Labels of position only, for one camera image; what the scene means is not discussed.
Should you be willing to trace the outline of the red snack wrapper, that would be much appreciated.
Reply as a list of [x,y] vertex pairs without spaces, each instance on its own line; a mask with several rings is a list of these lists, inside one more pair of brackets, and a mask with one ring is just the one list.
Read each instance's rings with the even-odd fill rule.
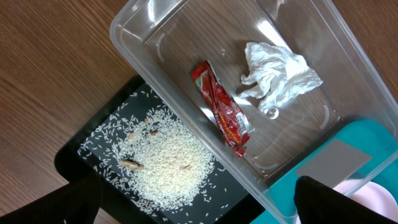
[[225,90],[209,60],[194,69],[192,80],[211,108],[227,145],[238,157],[243,157],[245,144],[250,139],[249,133],[254,128],[234,98]]

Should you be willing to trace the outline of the pile of rice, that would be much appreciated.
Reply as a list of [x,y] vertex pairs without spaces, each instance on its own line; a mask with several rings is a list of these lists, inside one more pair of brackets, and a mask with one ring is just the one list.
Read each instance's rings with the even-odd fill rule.
[[214,171],[215,158],[170,108],[156,109],[131,126],[115,146],[118,167],[150,214],[191,204]]

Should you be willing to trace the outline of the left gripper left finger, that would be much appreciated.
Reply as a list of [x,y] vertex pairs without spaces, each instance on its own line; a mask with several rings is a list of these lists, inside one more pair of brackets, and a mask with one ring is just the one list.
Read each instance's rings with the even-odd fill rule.
[[103,196],[96,174],[69,184],[1,217],[1,223],[93,223]]

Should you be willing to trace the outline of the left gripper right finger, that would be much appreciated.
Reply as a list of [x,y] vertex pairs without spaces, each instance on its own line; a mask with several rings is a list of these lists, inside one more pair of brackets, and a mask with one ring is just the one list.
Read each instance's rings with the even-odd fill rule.
[[397,224],[309,176],[296,181],[294,203],[302,224]]

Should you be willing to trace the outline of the white tissue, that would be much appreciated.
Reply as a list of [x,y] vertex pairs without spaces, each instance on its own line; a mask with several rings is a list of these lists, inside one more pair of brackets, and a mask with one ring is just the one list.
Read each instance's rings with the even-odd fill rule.
[[302,55],[285,47],[265,42],[248,42],[244,52],[249,75],[242,75],[241,83],[254,86],[239,96],[260,99],[257,108],[263,113],[281,108],[290,100],[323,83]]

